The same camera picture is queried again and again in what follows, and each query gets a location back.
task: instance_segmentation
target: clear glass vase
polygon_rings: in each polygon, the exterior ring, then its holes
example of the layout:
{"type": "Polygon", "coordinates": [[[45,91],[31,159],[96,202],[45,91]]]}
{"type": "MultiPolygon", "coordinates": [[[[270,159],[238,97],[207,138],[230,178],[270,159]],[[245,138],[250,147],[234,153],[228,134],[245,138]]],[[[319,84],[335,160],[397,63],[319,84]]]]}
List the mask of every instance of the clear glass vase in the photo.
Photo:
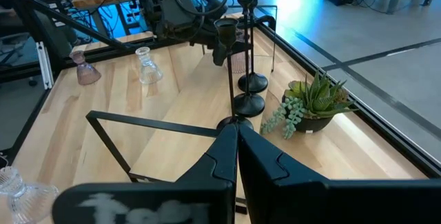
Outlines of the clear glass vase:
{"type": "Polygon", "coordinates": [[[141,61],[141,72],[139,74],[139,81],[141,83],[156,83],[163,78],[163,72],[150,58],[150,48],[138,48],[135,53],[141,61]]]}
{"type": "Polygon", "coordinates": [[[77,64],[76,76],[79,84],[88,85],[101,78],[101,73],[85,61],[83,51],[75,51],[69,57],[77,64]]]}
{"type": "Polygon", "coordinates": [[[8,195],[8,208],[15,224],[34,224],[49,216],[58,193],[55,186],[24,183],[13,167],[0,169],[0,194],[8,195]]]}

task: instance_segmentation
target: potted succulent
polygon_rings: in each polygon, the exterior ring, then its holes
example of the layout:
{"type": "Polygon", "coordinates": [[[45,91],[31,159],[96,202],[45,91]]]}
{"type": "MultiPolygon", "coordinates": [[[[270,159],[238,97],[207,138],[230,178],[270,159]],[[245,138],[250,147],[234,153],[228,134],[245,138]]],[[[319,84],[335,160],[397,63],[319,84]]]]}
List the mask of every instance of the potted succulent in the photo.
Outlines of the potted succulent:
{"type": "Polygon", "coordinates": [[[336,114],[355,111],[349,109],[353,101],[348,101],[348,92],[343,88],[345,82],[331,86],[329,77],[321,78],[317,72],[314,81],[292,81],[285,90],[279,108],[273,117],[260,127],[260,132],[271,132],[281,121],[285,120],[283,136],[289,139],[295,131],[317,132],[326,127],[336,114]]]}

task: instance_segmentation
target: succulent plant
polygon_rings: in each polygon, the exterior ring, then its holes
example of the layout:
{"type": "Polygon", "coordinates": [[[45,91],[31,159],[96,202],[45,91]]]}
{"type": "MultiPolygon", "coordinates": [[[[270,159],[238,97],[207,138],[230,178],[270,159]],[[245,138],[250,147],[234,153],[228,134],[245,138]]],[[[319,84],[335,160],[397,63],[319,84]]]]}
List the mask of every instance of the succulent plant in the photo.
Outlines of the succulent plant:
{"type": "Polygon", "coordinates": [[[301,99],[292,96],[285,97],[285,101],[273,112],[273,116],[261,125],[260,132],[262,134],[271,132],[281,121],[285,120],[283,137],[289,139],[296,131],[296,124],[302,121],[305,112],[306,109],[303,107],[301,99]]]}
{"type": "Polygon", "coordinates": [[[312,119],[329,118],[336,114],[352,112],[355,109],[348,109],[353,101],[348,101],[348,92],[342,88],[346,83],[337,82],[331,86],[331,81],[325,73],[321,78],[317,71],[314,81],[308,84],[305,82],[292,81],[288,84],[289,90],[285,90],[285,97],[296,97],[302,100],[307,109],[307,117],[312,119]]]}

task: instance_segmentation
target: black candlestick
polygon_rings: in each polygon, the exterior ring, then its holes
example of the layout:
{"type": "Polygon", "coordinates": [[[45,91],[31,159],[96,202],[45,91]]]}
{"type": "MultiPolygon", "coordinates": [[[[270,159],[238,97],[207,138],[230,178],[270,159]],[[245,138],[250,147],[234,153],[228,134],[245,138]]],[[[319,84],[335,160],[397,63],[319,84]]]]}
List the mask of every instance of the black candlestick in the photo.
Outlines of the black candlestick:
{"type": "Polygon", "coordinates": [[[229,100],[232,106],[232,115],[220,121],[217,125],[218,130],[222,130],[227,124],[237,123],[253,129],[250,121],[242,116],[236,116],[234,107],[233,72],[232,72],[232,46],[236,42],[236,26],[238,21],[232,18],[219,19],[214,22],[214,26],[219,33],[219,43],[225,46],[227,51],[228,81],[229,81],[229,100]]]}
{"type": "Polygon", "coordinates": [[[243,8],[245,28],[245,93],[234,98],[237,114],[245,117],[257,116],[265,109],[265,100],[249,91],[249,55],[248,55],[248,9],[253,0],[237,0],[243,8]]]}
{"type": "Polygon", "coordinates": [[[249,5],[249,22],[251,23],[251,73],[247,77],[246,75],[239,78],[238,86],[239,89],[246,92],[247,91],[247,78],[249,78],[248,81],[248,88],[249,92],[251,93],[259,93],[264,91],[268,87],[268,79],[259,74],[254,72],[254,8],[257,6],[258,0],[253,0],[252,3],[249,5]]]}

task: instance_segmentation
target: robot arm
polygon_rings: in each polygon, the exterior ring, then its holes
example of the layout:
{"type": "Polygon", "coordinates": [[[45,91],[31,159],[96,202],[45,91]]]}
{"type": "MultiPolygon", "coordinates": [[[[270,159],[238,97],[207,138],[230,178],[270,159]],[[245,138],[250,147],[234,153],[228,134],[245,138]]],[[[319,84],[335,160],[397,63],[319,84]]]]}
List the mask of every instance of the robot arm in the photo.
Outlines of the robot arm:
{"type": "MultiPolygon", "coordinates": [[[[176,39],[206,45],[213,50],[213,61],[222,65],[227,57],[218,44],[214,21],[227,11],[226,0],[206,0],[207,4],[196,8],[191,0],[143,0],[146,22],[152,26],[158,39],[176,39]]],[[[233,53],[245,50],[245,44],[236,42],[233,53]]]]}

